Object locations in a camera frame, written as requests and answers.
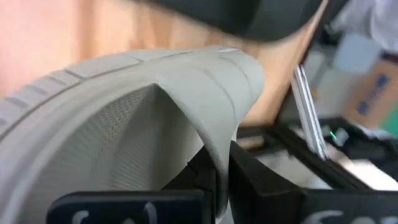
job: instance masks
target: metal rod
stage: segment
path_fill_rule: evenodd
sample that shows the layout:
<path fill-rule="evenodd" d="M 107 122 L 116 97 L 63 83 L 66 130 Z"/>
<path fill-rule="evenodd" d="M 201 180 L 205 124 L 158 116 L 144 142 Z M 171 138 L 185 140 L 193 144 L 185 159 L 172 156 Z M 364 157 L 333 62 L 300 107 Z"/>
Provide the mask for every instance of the metal rod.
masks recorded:
<path fill-rule="evenodd" d="M 294 70 L 292 89 L 308 147 L 325 160 L 328 157 L 326 144 L 302 65 Z"/>

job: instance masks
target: cardboard box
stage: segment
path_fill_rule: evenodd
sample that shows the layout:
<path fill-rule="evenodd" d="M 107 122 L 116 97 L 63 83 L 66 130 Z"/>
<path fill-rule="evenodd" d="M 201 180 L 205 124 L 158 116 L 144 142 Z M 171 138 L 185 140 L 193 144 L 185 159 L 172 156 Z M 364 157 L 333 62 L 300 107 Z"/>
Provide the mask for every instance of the cardboard box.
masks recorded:
<path fill-rule="evenodd" d="M 354 86 L 343 116 L 369 129 L 383 128 L 397 103 L 398 65 L 379 61 Z"/>

